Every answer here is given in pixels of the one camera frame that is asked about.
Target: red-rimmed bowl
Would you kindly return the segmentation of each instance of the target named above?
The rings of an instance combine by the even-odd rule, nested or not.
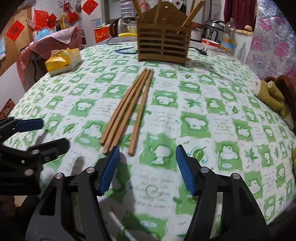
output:
[[[209,39],[202,39],[202,44],[204,45],[205,48],[207,49],[216,49],[219,47],[219,43],[209,40]]]

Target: floral fabric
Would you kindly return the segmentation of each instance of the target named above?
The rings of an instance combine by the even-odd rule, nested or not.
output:
[[[264,79],[286,74],[296,85],[296,34],[272,0],[258,0],[254,37],[246,64]]]

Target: soy sauce bottle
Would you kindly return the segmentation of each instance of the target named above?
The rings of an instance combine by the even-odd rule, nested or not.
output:
[[[56,23],[56,30],[57,30],[57,32],[58,32],[58,31],[61,30],[61,25],[59,24],[59,19],[58,19],[58,18],[56,19],[56,22],[57,22],[57,23]]]

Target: green and white tablecloth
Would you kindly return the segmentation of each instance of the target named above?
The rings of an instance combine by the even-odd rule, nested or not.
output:
[[[74,71],[42,77],[11,115],[43,118],[43,130],[17,134],[6,144],[24,150],[36,142],[70,140],[67,154],[44,165],[43,189],[57,172],[80,173],[104,157],[102,131],[136,76],[152,68],[136,154],[129,157],[127,150],[137,109],[119,146],[121,159],[112,186],[99,198],[111,236],[119,241],[183,239],[196,201],[185,190],[176,163],[179,144],[215,173],[238,172],[270,223],[295,194],[295,135],[253,95],[255,74],[229,57],[203,56],[193,49],[186,67],[138,62],[137,55],[114,52],[133,46],[136,43],[87,48]],[[212,235],[219,226],[221,200],[218,195]]]

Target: wooden chopstick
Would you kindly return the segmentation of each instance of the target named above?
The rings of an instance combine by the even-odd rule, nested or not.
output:
[[[143,13],[141,11],[141,8],[139,6],[138,1],[137,0],[133,0],[133,5],[135,6],[135,9],[137,11],[138,17],[140,19],[140,22],[144,22],[145,23],[146,20],[145,20],[144,15],[143,15]]]
[[[147,100],[147,96],[148,96],[148,91],[149,91],[149,87],[150,87],[150,83],[151,83],[151,79],[153,76],[153,70],[150,71],[149,73],[149,77],[148,77],[148,81],[147,84],[145,86],[145,90],[144,90],[144,94],[142,96],[141,99],[141,104],[138,110],[138,115],[137,115],[137,119],[135,122],[135,126],[133,128],[133,133],[131,136],[131,142],[130,142],[130,146],[128,149],[128,153],[132,156],[134,154],[135,151],[135,146],[136,146],[136,141],[137,141],[137,137],[138,137],[138,131],[139,131],[139,127],[140,127],[140,122],[141,122],[141,118],[142,118],[142,114],[143,114],[143,109]]]
[[[130,115],[131,115],[132,111],[134,110],[134,106],[138,102],[138,99],[140,97],[140,93],[141,93],[141,91],[142,91],[142,89],[144,87],[144,84],[145,84],[146,80],[147,80],[148,74],[151,71],[152,71],[152,69],[147,70],[147,72],[145,74],[145,77],[143,78],[143,80],[141,82],[140,87],[137,89],[137,92],[136,92],[135,96],[133,97],[133,99],[132,99],[132,101],[131,101],[131,103],[130,103],[130,105],[128,107],[128,110],[126,111],[126,114],[125,114],[125,116],[124,116],[118,130],[116,131],[116,135],[115,135],[115,137],[113,139],[113,142],[112,142],[111,146],[109,147],[108,151],[111,151],[112,147],[116,146],[118,144],[118,142],[119,142],[119,140],[120,140],[120,138],[122,136],[122,133],[123,133],[125,127],[126,127],[126,123],[127,123],[128,119],[130,118]]]
[[[186,18],[185,22],[182,24],[181,27],[188,26],[194,17],[197,15],[197,13],[200,11],[200,9],[203,7],[205,3],[205,0],[201,0],[198,5],[194,8],[194,10],[190,13],[190,15]]]
[[[103,135],[102,135],[102,137],[101,137],[101,139],[100,139],[100,143],[101,143],[102,145],[105,143],[106,138],[107,138],[107,136],[108,136],[108,133],[109,133],[109,131],[110,131],[110,129],[111,129],[111,127],[112,127],[112,125],[113,125],[113,123],[114,123],[114,121],[115,121],[115,119],[116,119],[116,117],[117,117],[117,115],[118,115],[118,113],[119,113],[121,107],[123,106],[125,100],[127,99],[129,93],[133,90],[133,88],[134,88],[135,85],[137,84],[138,80],[141,78],[142,75],[144,75],[144,73],[146,72],[146,70],[147,70],[147,68],[145,68],[145,69],[141,72],[141,74],[140,74],[140,75],[138,76],[138,78],[134,81],[134,83],[132,84],[132,86],[128,89],[128,91],[125,93],[124,97],[123,97],[122,100],[120,101],[119,105],[117,106],[115,112],[113,113],[111,119],[109,120],[109,122],[108,122],[108,124],[107,124],[107,127],[106,127],[106,129],[105,129],[105,131],[104,131],[104,133],[103,133]]]
[[[190,13],[193,11],[194,5],[195,5],[195,0],[192,0],[191,9],[190,9]]]
[[[109,147],[113,141],[113,137],[115,135],[115,132],[118,132],[118,125],[121,121],[122,118],[125,119],[127,112],[130,109],[130,102],[134,100],[134,95],[138,95],[139,90],[141,90],[141,88],[143,88],[143,84],[145,83],[146,79],[147,79],[147,75],[148,75],[149,70],[145,71],[145,74],[141,76],[140,80],[138,81],[138,83],[135,85],[135,88],[131,91],[131,93],[129,94],[128,98],[126,99],[126,101],[123,104],[123,107],[121,108],[117,118],[115,119],[114,124],[112,125],[112,128],[108,134],[107,140],[104,144],[104,149],[103,149],[103,153],[106,154],[109,151]]]
[[[160,6],[161,6],[161,0],[158,0],[157,9],[156,9],[156,14],[155,14],[155,16],[154,16],[154,24],[156,24],[156,22],[157,22],[157,20],[158,20]]]

